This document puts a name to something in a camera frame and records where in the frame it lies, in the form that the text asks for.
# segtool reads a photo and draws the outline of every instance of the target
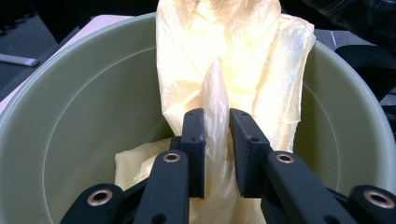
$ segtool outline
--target black chair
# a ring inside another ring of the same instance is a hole
[[[60,43],[92,17],[110,14],[138,16],[155,12],[158,0],[29,0],[55,40]]]
[[[280,3],[285,13],[303,18],[317,29],[345,30],[301,0],[280,0]],[[372,39],[365,37],[361,36],[373,43]],[[355,69],[380,102],[396,87],[396,56],[392,55],[394,49],[382,47],[380,40],[373,44],[343,46],[336,49],[335,53]],[[396,105],[382,105],[382,108],[396,139]]]

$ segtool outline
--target chair armrest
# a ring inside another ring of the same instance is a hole
[[[396,86],[396,57],[387,49],[371,45],[349,45],[335,50],[361,75],[378,101]]]

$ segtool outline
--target gray floor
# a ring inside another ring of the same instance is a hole
[[[316,30],[315,36],[318,41],[330,49],[351,44],[370,45],[367,41],[348,31]],[[15,28],[9,29],[5,34],[0,35],[0,53],[38,59],[39,65],[37,67],[39,67],[63,43],[58,45],[42,20],[35,15],[20,21]],[[4,97],[33,74],[37,67],[0,63],[0,100],[3,100]],[[396,105],[396,96],[393,94],[388,95],[381,101],[381,104]]]

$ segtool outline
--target green bucket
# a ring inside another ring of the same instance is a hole
[[[0,223],[59,223],[86,188],[113,183],[115,154],[172,132],[163,118],[155,14],[91,34],[27,80],[0,118]],[[305,68],[301,156],[329,188],[396,192],[396,149],[378,101],[317,42]]]

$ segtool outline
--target yellow plastic bag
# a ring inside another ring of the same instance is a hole
[[[156,20],[163,115],[181,135],[186,112],[205,112],[206,198],[190,199],[190,223],[264,223],[260,200],[239,197],[229,108],[250,113],[273,149],[292,151],[313,26],[282,15],[276,0],[161,0]],[[152,162],[134,180],[116,174],[116,184],[131,187]]]
[[[150,158],[168,149],[170,143],[171,139],[167,138],[116,154],[115,184],[126,190],[148,177],[154,163]]]

